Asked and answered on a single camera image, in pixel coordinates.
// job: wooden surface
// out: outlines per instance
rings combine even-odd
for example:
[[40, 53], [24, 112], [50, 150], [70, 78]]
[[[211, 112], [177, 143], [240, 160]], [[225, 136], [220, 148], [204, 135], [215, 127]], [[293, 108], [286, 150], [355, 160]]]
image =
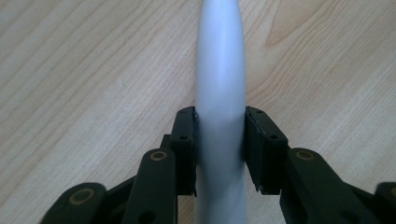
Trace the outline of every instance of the wooden surface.
[[[0, 223], [108, 189], [194, 105], [201, 1], [0, 1]], [[247, 103], [373, 192], [396, 181], [396, 2], [241, 0]], [[179, 200], [192, 223], [192, 198]], [[284, 223], [248, 180], [247, 223]]]

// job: white cylindrical object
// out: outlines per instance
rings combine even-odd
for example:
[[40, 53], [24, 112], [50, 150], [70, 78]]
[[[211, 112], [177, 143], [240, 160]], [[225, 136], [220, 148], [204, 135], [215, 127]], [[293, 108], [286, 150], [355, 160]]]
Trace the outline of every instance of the white cylindrical object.
[[204, 0], [197, 50], [195, 223], [245, 223], [245, 52], [237, 0]]

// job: wood grain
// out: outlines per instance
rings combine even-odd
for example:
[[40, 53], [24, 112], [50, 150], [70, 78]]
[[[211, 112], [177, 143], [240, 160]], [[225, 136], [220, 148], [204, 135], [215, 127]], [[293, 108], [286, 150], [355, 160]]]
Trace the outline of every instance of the wood grain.
[[[194, 104], [201, 1], [0, 2], [0, 222], [108, 189]], [[396, 2], [241, 0], [247, 101], [348, 183], [396, 181]], [[247, 223], [284, 223], [248, 184]], [[180, 198], [179, 223], [193, 200]]]

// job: round hole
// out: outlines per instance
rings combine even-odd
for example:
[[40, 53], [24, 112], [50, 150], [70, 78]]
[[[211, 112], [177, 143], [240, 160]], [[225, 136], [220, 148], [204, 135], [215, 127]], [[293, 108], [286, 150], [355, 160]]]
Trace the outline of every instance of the round hole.
[[152, 211], [144, 212], [144, 213], [140, 214], [140, 216], [139, 216], [139, 223], [142, 223], [142, 224], [153, 223], [154, 220], [155, 220], [155, 213]]
[[296, 156], [305, 161], [312, 161], [314, 159], [314, 155], [308, 151], [297, 151]]
[[166, 157], [168, 157], [168, 154], [166, 154], [165, 152], [162, 152], [162, 151], [156, 151], [156, 152], [152, 153], [151, 155], [149, 155], [149, 157], [154, 161], [162, 161]]
[[341, 217], [349, 223], [360, 223], [361, 219], [355, 213], [344, 210], [341, 212]]
[[89, 201], [95, 195], [93, 189], [80, 189], [69, 198], [69, 202], [73, 205], [80, 205]]

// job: screw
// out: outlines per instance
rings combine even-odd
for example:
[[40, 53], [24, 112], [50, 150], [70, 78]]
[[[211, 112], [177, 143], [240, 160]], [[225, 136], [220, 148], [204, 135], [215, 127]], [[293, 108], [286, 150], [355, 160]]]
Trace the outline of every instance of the screw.
[[69, 198], [69, 203], [73, 205], [80, 205], [89, 201], [95, 195], [93, 189], [80, 189]]
[[166, 152], [156, 151], [153, 152], [149, 157], [154, 161], [162, 161], [165, 160], [166, 157], [168, 157], [168, 154], [166, 154]]
[[305, 160], [305, 161], [312, 161], [315, 158], [315, 156], [312, 153], [304, 150], [297, 151], [296, 156], [301, 160]]

